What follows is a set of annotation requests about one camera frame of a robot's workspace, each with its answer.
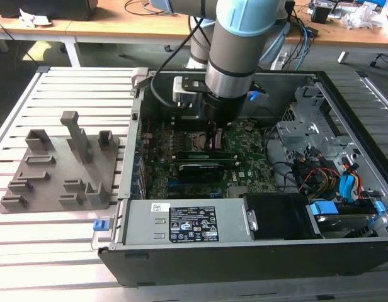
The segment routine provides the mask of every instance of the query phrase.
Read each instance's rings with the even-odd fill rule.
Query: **aluminum rail table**
[[[79,125],[88,135],[111,130],[121,136],[108,209],[0,214],[0,301],[363,301],[366,297],[374,301],[372,297],[378,296],[388,301],[388,264],[355,277],[119,286],[90,242],[95,219],[115,213],[135,73],[136,69],[64,67],[38,72],[0,129],[0,199],[25,153],[30,129],[68,135],[59,120],[64,110],[78,111]],[[367,87],[367,78],[357,74],[331,78],[388,155],[388,104]]]

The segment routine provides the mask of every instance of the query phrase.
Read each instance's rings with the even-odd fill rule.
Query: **blue connector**
[[[316,201],[310,207],[314,216],[338,214],[334,201]]]
[[[339,195],[342,198],[345,198],[347,202],[354,203],[352,199],[352,189],[355,184],[355,177],[350,174],[342,175],[341,180],[339,181]]]
[[[109,220],[98,219],[93,223],[93,230],[95,232],[108,231],[109,229],[110,229],[110,221]]]
[[[382,213],[385,212],[385,206],[384,206],[383,202],[381,202],[381,201],[375,202],[375,208],[376,208],[377,212],[379,213],[379,215],[381,215]]]

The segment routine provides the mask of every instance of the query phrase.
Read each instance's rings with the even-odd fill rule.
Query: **gray floor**
[[[28,84],[36,65],[18,49],[18,42],[8,42],[9,52],[0,53],[0,121],[4,121],[15,102]],[[56,42],[22,42],[21,46],[29,51],[40,65],[70,66],[66,53],[60,51]],[[115,44],[80,44],[83,66],[86,67],[159,67],[169,56],[161,45],[126,45],[128,55],[119,57]],[[181,68],[188,59],[189,49],[184,48],[168,65],[169,69]],[[377,68],[369,63],[374,54],[352,53],[346,64],[337,64],[338,52],[317,52],[311,48],[301,70],[344,71],[363,70],[388,95],[388,64],[378,61]]]

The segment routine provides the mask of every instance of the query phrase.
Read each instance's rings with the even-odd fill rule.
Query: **sticker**
[[[217,215],[214,206],[168,208],[168,210],[170,220],[169,240],[171,242],[219,241]]]
[[[152,203],[151,212],[168,212],[169,208],[169,203]]]

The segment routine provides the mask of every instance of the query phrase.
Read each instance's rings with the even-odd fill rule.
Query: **table leg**
[[[123,57],[124,53],[124,44],[117,44],[117,54],[119,57]]]
[[[66,40],[64,41],[64,44],[66,45],[69,61],[71,62],[72,67],[80,67],[80,57],[81,54],[79,52],[78,43],[75,40]]]
[[[5,40],[0,40],[0,51],[2,52],[8,52],[9,48],[5,42]]]
[[[345,63],[346,58],[348,58],[349,52],[341,52],[341,55],[338,58],[338,63],[342,64]]]
[[[280,53],[271,64],[270,70],[282,70],[285,60],[287,59],[287,55],[290,54],[291,49],[292,45],[284,44],[280,50]]]

